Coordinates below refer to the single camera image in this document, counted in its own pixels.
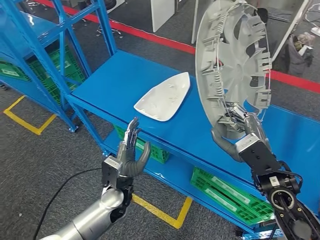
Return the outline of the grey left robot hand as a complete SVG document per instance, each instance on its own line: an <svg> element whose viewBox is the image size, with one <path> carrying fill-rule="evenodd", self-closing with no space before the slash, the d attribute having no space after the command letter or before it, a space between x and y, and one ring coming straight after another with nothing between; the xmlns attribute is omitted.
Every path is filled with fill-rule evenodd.
<svg viewBox="0 0 320 240"><path fill-rule="evenodd" d="M124 138L118 148L117 158L122 162L120 175L123 177L134 178L142 174L149 159L152 148L149 142L144 144L142 154L136 160L136 145L140 129L138 128L139 120L134 117L127 127Z"/></svg>

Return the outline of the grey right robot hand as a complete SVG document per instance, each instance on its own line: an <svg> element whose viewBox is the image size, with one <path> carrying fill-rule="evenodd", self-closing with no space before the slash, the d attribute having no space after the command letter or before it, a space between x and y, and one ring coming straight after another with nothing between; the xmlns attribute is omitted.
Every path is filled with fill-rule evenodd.
<svg viewBox="0 0 320 240"><path fill-rule="evenodd" d="M244 130L245 135L255 134L259 140L264 143L266 148L271 151L271 146L269 139L264 132L261 121L254 112L248 112L244 107L236 102L228 102L226 104L227 114L231 117L233 123L237 127L239 126L241 130ZM224 130L224 123L217 122L211 130L211 136L214 142L220 148L229 155L231 158L236 162L242 163L237 147L223 137L222 132Z"/></svg>

